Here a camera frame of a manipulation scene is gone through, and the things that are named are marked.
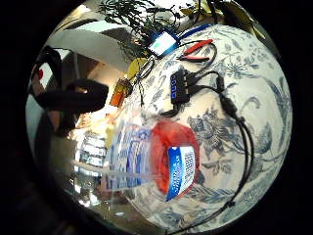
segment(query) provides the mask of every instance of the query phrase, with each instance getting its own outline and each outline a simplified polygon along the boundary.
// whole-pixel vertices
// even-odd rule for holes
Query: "orange object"
[[[126,89],[126,82],[123,79],[119,79],[113,91],[110,105],[120,108],[126,95]]]

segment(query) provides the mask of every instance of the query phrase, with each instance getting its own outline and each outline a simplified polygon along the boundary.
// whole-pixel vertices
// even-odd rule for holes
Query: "connector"
[[[216,77],[216,87],[219,92],[223,92],[225,90],[224,77],[218,76]]]
[[[223,111],[230,117],[236,118],[237,107],[235,103],[230,99],[225,97],[224,95],[220,95],[220,102]]]
[[[202,90],[201,86],[193,85],[187,88],[187,92],[189,96],[195,95]]]
[[[170,100],[174,104],[183,104],[189,102],[185,83],[185,70],[180,69],[170,76]]]
[[[198,81],[200,81],[200,78],[196,77],[195,72],[186,72],[185,74],[185,80],[187,87],[190,87],[192,85],[195,85]]]

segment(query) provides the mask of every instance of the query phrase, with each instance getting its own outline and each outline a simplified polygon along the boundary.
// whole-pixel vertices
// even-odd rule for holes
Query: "blue floral pattern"
[[[193,233],[225,226],[252,208],[278,174],[291,139],[291,97],[280,65],[270,51],[247,32],[220,24],[195,33],[182,43],[207,38],[212,38],[217,47],[217,56],[209,69],[224,76],[225,95],[236,104],[238,115],[245,117],[254,141],[255,160],[236,204],[213,220],[190,229]],[[171,109],[170,75],[179,66],[188,71],[202,66],[175,59],[188,47],[179,48],[158,61],[152,73],[142,81],[145,110],[160,113]],[[198,53],[211,57],[213,52],[204,47]],[[215,78],[204,77],[199,83],[214,85]],[[138,89],[134,90],[135,98],[129,100],[132,104],[139,103],[136,93]],[[145,212],[143,215],[148,221],[170,231],[195,224],[215,213],[234,195],[244,164],[241,133],[221,110],[214,92],[205,90],[191,97],[174,119],[190,126],[200,145],[201,166],[196,183],[184,197],[170,204],[162,202],[159,196],[154,196],[147,204],[145,194],[146,197],[157,195],[150,189],[136,189],[140,197],[131,201],[139,212]]]

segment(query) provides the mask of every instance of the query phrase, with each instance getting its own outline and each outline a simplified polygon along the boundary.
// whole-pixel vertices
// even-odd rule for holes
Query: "blue electronic device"
[[[179,38],[175,34],[164,30],[148,48],[157,58],[161,58],[176,49],[179,44]]]

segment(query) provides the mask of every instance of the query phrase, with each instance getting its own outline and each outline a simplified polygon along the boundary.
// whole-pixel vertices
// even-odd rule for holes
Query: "electrical wire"
[[[150,58],[143,64],[143,66],[139,69],[136,74],[136,80],[142,80],[146,78],[152,69],[155,67],[156,58],[155,56],[150,56]]]
[[[170,26],[171,27],[176,26],[176,22],[177,22],[177,18],[178,18],[177,16],[178,15],[176,13],[174,13],[172,8],[154,8],[154,9],[156,9],[155,11],[153,11],[154,24],[157,23],[157,22],[160,22],[160,21],[164,21],[164,17],[156,18],[157,13],[159,13],[159,12],[170,12],[173,15],[173,17],[174,17],[174,22]]]
[[[210,71],[210,72],[207,72],[206,74],[210,74],[210,73],[216,73],[218,75],[218,77],[221,77],[217,71]],[[203,219],[202,221],[200,221],[198,223],[192,224],[190,226],[187,226],[187,227],[182,228],[180,230],[177,230],[175,232],[168,233],[168,231],[165,230],[165,234],[168,234],[168,235],[169,234],[173,235],[173,234],[177,234],[180,232],[184,232],[188,229],[191,229],[191,228],[197,227],[201,224],[204,224],[206,222],[209,222],[210,220],[214,219],[216,216],[218,216],[219,214],[224,212],[227,208],[232,207],[236,203],[235,202],[236,197],[242,192],[242,189],[246,185],[246,182],[247,182],[247,180],[251,174],[253,161],[254,161],[254,144],[253,144],[253,139],[252,139],[251,133],[245,124],[245,119],[243,117],[238,117],[236,115],[237,108],[235,107],[235,104],[222,93],[224,89],[223,89],[223,87],[219,87],[219,84],[221,84],[221,82],[217,81],[216,83],[217,83],[217,88],[207,86],[207,85],[198,85],[198,86],[191,85],[191,88],[194,88],[194,89],[192,89],[192,93],[197,93],[202,89],[213,90],[214,92],[216,92],[220,96],[222,108],[224,108],[223,111],[226,112],[227,115],[229,115],[230,117],[232,117],[236,121],[236,124],[239,128],[239,131],[241,132],[241,135],[242,135],[244,149],[245,149],[245,164],[244,164],[244,171],[242,174],[242,178],[239,182],[238,188],[237,188],[236,192],[234,193],[234,195],[218,211],[214,212],[212,215],[210,215],[209,217]],[[247,139],[248,139],[249,145],[250,145],[250,163],[248,163],[249,154],[248,154],[248,145],[247,145],[246,136],[247,136]]]
[[[211,14],[212,14],[213,19],[214,19],[214,23],[218,24],[217,14],[216,14],[216,11],[215,11],[215,6],[213,5],[213,3],[210,0],[206,0],[206,3],[207,3],[207,6],[208,6],[209,10],[211,11]]]
[[[214,61],[215,58],[216,58],[216,55],[217,55],[217,48],[216,48],[215,44],[211,42],[209,45],[211,45],[211,46],[214,48],[214,54],[213,54],[213,56],[212,56],[212,59],[209,60],[207,63],[205,63],[205,66],[203,66],[200,70],[198,70],[198,71],[197,71],[197,74],[199,74],[199,73],[205,71],[205,70],[213,63],[213,61]]]
[[[194,27],[194,28],[190,29],[190,30],[187,31],[187,32],[182,31],[181,33],[178,34],[178,38],[179,38],[179,40],[182,40],[182,39],[184,39],[184,38],[186,38],[186,37],[189,37],[190,35],[192,35],[192,34],[194,34],[194,33],[196,33],[196,32],[199,32],[199,31],[201,31],[201,30],[206,29],[206,28],[209,27],[209,26],[212,26],[212,24],[210,24],[210,23],[204,23],[204,24],[202,24],[202,25],[200,25],[200,26],[197,26],[197,27]]]
[[[160,115],[165,117],[165,118],[173,118],[173,117],[177,116],[180,108],[181,108],[180,104],[174,104],[172,110],[160,113]]]
[[[183,46],[186,46],[188,44],[192,44],[192,43],[195,43],[195,42],[201,42],[202,40],[194,40],[194,41],[190,41],[190,42],[186,42],[186,43],[183,43],[183,44],[180,44],[178,47],[176,48],[180,48],[180,47],[183,47]]]
[[[200,18],[200,14],[201,14],[201,0],[198,1],[198,12],[197,12],[196,18],[194,19],[194,22],[190,26],[193,26],[198,22]]]

